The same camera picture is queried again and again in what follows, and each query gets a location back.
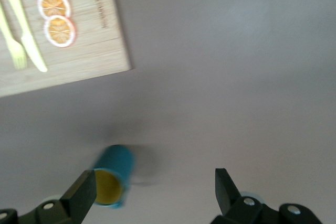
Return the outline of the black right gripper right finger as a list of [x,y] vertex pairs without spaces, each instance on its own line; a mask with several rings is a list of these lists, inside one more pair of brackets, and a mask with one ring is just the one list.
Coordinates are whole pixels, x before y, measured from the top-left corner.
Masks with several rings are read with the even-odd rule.
[[222,214],[210,224],[322,224],[303,205],[287,203],[273,210],[252,196],[242,196],[224,168],[215,169],[215,195]]

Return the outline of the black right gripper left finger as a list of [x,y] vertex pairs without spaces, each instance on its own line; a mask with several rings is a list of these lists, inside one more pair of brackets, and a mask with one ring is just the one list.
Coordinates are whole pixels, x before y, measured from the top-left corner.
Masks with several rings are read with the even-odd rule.
[[96,196],[95,173],[86,170],[60,199],[47,200],[22,216],[15,209],[0,209],[0,224],[82,224]]

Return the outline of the dark teal cup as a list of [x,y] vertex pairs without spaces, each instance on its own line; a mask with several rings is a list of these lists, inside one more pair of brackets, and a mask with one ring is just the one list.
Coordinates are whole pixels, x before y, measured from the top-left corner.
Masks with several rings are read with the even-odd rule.
[[124,145],[111,145],[103,150],[93,165],[97,196],[95,203],[121,208],[130,189],[134,155]]

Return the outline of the bamboo cutting board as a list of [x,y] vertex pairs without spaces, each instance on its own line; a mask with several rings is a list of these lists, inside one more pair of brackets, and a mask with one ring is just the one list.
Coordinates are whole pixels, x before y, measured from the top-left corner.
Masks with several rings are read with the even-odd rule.
[[[0,98],[131,69],[115,0],[68,0],[75,41],[68,47],[52,45],[45,37],[37,0],[22,0],[34,39],[47,66],[41,72],[28,61],[17,70],[0,31]],[[8,0],[0,0],[17,41],[22,30]]]

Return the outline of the yellow plastic fork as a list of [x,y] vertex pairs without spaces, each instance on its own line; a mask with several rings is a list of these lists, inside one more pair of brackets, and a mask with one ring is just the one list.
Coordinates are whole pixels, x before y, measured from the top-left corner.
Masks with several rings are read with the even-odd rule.
[[15,69],[22,70],[27,68],[26,51],[23,45],[19,43],[13,35],[2,0],[0,0],[0,31],[4,37],[7,50],[12,58]]

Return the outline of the yellow plastic knife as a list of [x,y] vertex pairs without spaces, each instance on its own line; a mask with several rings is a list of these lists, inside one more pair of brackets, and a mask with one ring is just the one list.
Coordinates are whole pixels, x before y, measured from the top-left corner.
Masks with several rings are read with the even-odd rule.
[[8,0],[11,8],[13,9],[19,25],[22,29],[22,43],[28,56],[30,57],[33,64],[37,67],[37,69],[41,72],[47,72],[47,66],[44,62],[44,59],[41,56],[38,45],[33,37],[33,33],[31,31],[30,25],[28,23],[28,19],[25,14],[25,10],[22,4],[22,0]]

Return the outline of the orange slice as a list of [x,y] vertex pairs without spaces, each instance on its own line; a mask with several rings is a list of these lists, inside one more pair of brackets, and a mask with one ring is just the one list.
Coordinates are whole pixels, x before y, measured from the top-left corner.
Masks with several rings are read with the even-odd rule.
[[52,15],[44,22],[44,35],[52,45],[65,48],[74,43],[76,28],[69,18]]
[[71,6],[68,0],[38,0],[37,7],[43,19],[59,15],[69,18]]

